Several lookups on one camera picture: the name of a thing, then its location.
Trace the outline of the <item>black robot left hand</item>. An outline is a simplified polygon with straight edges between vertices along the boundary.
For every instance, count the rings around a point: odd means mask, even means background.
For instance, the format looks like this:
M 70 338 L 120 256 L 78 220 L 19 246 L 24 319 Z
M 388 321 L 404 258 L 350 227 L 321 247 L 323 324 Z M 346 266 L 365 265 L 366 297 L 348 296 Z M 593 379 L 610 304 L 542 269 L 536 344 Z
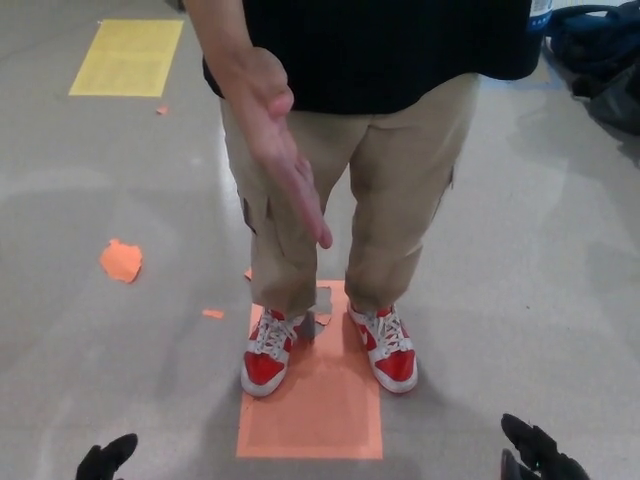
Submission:
M 76 480 L 113 480 L 119 468 L 134 454 L 135 433 L 123 435 L 105 447 L 93 445 L 76 470 Z

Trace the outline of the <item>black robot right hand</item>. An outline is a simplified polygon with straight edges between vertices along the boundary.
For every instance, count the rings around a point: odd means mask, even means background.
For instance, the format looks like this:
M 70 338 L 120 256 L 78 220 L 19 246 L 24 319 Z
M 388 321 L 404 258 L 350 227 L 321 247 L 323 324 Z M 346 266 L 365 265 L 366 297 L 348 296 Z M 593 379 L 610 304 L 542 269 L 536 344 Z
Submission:
M 586 470 L 561 453 L 557 442 L 537 425 L 505 413 L 501 428 L 520 455 L 517 460 L 509 449 L 502 450 L 501 480 L 590 480 Z

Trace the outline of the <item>person's bare right hand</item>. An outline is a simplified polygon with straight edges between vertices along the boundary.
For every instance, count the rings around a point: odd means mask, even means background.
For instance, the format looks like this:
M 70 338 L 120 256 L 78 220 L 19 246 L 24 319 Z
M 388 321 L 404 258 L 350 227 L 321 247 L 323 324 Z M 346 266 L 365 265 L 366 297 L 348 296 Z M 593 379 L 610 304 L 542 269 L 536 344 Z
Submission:
M 311 165 L 287 125 L 294 97 L 280 61 L 263 48 L 251 47 L 230 61 L 218 84 L 252 159 L 279 187 L 316 244 L 331 247 L 333 237 Z

